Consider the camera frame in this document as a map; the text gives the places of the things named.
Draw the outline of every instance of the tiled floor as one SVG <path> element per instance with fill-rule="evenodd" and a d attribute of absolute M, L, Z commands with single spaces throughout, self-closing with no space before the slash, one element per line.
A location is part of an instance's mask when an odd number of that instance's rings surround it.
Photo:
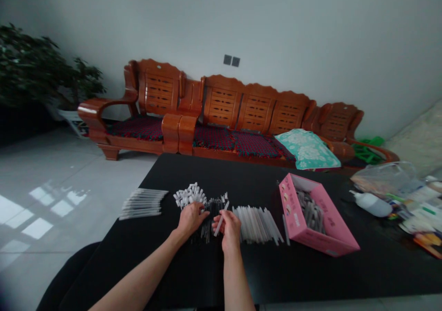
<path fill-rule="evenodd" d="M 157 156 L 112 162 L 58 129 L 0 150 L 0 278 L 11 310 L 35 310 L 49 282 L 83 246 L 103 239 Z M 263 305 L 262 310 L 440 310 L 440 295 Z"/>

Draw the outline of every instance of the cardboard packaging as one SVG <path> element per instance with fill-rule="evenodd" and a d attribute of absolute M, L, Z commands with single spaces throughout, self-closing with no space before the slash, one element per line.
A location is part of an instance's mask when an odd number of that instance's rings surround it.
<path fill-rule="evenodd" d="M 327 235 L 307 227 L 296 188 L 310 192 L 312 199 L 324 211 Z M 279 184 L 279 191 L 291 240 L 333 257 L 361 249 L 321 183 L 288 174 Z"/>

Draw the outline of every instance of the plastic bag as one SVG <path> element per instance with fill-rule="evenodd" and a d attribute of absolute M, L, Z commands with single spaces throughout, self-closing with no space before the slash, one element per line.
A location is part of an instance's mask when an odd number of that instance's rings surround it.
<path fill-rule="evenodd" d="M 408 194 L 416 183 L 416 169 L 407 161 L 396 161 L 376 166 L 367 166 L 351 177 L 356 187 L 384 198 L 386 194 L 399 197 Z"/>

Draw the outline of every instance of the black table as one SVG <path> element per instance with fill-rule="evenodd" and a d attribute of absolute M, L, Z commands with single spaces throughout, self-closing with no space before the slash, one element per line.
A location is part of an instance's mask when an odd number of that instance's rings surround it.
<path fill-rule="evenodd" d="M 133 267 L 152 253 L 176 227 L 180 209 L 172 194 L 198 182 L 208 197 L 226 191 L 231 205 L 266 206 L 285 238 L 277 181 L 288 172 L 324 185 L 361 250 L 332 258 L 292 241 L 291 246 L 242 245 L 247 279 L 256 304 L 331 299 L 376 298 L 442 292 L 442 263 L 418 248 L 401 244 L 401 233 L 347 197 L 348 178 L 176 154 L 163 154 L 141 188 L 169 190 L 163 215 L 116 221 L 66 295 L 61 310 L 87 310 Z M 187 243 L 176 254 L 149 308 L 223 304 L 221 238 Z"/>

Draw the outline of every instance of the green plastic toy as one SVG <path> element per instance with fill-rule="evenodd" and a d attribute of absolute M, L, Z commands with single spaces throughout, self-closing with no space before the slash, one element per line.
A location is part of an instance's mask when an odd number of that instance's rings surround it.
<path fill-rule="evenodd" d="M 381 146 L 385 142 L 385 140 L 382 137 L 376 136 L 371 140 L 363 139 L 360 140 L 360 142 L 374 146 Z M 355 149 L 356 157 L 364 160 L 367 164 L 379 164 L 384 161 L 384 159 L 382 159 L 376 153 L 372 152 L 369 147 L 358 144 L 353 144 L 352 146 Z"/>

